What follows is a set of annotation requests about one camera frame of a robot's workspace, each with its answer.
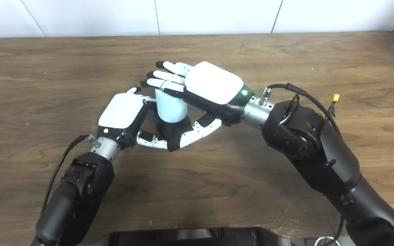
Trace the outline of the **white and black left hand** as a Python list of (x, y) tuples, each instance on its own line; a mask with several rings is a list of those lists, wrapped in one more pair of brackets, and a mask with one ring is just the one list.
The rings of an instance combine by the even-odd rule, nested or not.
[(138, 94), (140, 87), (114, 95), (97, 122), (97, 138), (113, 140), (120, 150), (137, 144), (167, 149), (167, 141), (158, 139), (153, 133), (141, 130), (149, 111), (157, 112), (155, 99)]

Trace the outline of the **white and black right hand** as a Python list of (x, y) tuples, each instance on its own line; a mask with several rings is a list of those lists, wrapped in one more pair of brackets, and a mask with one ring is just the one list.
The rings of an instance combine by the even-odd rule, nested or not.
[(197, 65), (158, 61), (157, 70), (147, 73), (143, 88), (159, 89), (206, 112), (193, 126), (172, 140), (153, 136), (151, 141), (138, 135), (138, 143), (170, 152), (184, 148), (210, 135), (222, 125), (239, 124), (247, 103), (254, 96), (243, 80), (207, 61)]

